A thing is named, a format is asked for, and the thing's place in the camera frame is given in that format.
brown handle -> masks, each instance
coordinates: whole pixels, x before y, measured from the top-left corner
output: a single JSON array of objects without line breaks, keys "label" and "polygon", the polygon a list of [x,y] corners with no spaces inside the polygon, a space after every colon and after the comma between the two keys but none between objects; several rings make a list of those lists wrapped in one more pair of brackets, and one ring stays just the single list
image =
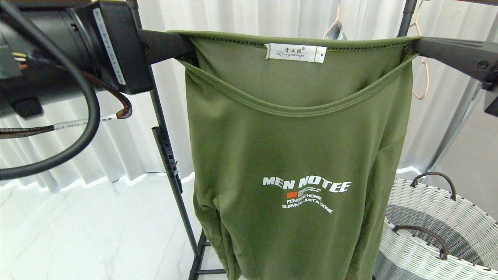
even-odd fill
[{"label": "brown handle", "polygon": [[439,236],[437,233],[430,231],[428,229],[421,228],[421,227],[407,226],[407,225],[394,226],[392,231],[397,232],[398,230],[404,230],[404,229],[417,230],[417,231],[421,231],[423,233],[426,233],[426,234],[432,236],[434,239],[436,239],[443,246],[442,249],[439,249],[439,258],[444,260],[444,261],[448,259],[448,255],[450,252],[450,249],[448,247],[448,243],[446,243],[446,241],[444,241],[444,239],[441,236]]},{"label": "brown handle", "polygon": [[418,179],[424,177],[424,176],[427,176],[427,175],[439,175],[443,178],[446,179],[446,181],[448,181],[448,183],[450,184],[450,188],[451,188],[451,196],[450,198],[457,201],[457,191],[455,189],[455,185],[453,184],[453,182],[451,181],[450,177],[446,176],[445,174],[443,173],[440,173],[440,172],[426,172],[426,173],[423,173],[423,174],[420,174],[418,175],[417,177],[415,177],[415,179],[413,179],[413,182],[410,184],[410,186],[414,187],[416,186],[416,184],[418,184]]}]

gray striped basket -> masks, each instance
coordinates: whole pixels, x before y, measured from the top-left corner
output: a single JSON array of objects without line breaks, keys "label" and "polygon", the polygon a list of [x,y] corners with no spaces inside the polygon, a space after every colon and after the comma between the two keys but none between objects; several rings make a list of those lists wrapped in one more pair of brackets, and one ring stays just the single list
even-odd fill
[{"label": "gray striped basket", "polygon": [[[418,184],[426,175],[444,177],[452,191]],[[377,280],[498,280],[498,223],[446,175],[396,179],[385,216]]]}]

white curtain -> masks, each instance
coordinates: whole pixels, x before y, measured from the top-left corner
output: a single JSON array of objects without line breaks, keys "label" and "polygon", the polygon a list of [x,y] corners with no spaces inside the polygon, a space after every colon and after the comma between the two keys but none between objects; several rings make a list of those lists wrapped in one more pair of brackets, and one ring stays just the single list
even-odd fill
[{"label": "white curtain", "polygon": [[[139,0],[144,29],[211,30],[276,37],[321,38],[336,19],[348,40],[391,38],[397,35],[404,1],[401,0]],[[425,36],[484,41],[497,17],[498,7],[456,0],[424,1],[419,26]],[[409,36],[416,35],[411,28]],[[414,60],[414,90],[425,89],[425,67]],[[434,160],[440,143],[451,127],[463,96],[473,94],[471,79],[435,60],[428,59],[428,96],[413,99],[408,133],[400,167],[424,171]],[[184,69],[170,59],[153,65],[162,108],[175,158],[182,177],[192,171],[186,114]],[[23,178],[19,183],[39,184],[57,191],[74,181],[90,183],[102,177],[130,180],[144,172],[163,172],[150,128],[157,125],[148,93],[130,97],[133,116],[102,123],[91,145],[80,155],[50,171]],[[103,114],[120,109],[108,93],[100,93]],[[86,116],[83,98],[46,106],[45,115],[24,121],[18,117],[0,120],[0,127],[33,127]],[[0,166],[12,167],[47,158],[68,147],[81,133],[72,128],[19,140],[0,140]]]}]

white marble floor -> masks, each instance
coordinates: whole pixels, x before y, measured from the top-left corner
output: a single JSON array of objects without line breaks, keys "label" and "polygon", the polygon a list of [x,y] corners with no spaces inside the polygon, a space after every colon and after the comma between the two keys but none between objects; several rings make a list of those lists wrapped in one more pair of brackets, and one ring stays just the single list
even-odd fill
[{"label": "white marble floor", "polygon": [[[193,180],[183,199],[197,236]],[[166,176],[0,189],[2,280],[187,280],[193,253]],[[220,269],[213,249],[204,269]],[[225,275],[200,276],[223,280]]]}]

olive green t-shirt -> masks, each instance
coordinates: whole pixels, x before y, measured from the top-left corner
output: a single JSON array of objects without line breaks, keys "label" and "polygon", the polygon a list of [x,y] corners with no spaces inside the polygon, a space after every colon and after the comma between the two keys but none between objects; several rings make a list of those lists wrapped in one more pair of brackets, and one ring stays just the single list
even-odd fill
[{"label": "olive green t-shirt", "polygon": [[371,280],[418,37],[172,32],[196,47],[194,207],[228,278]]}]

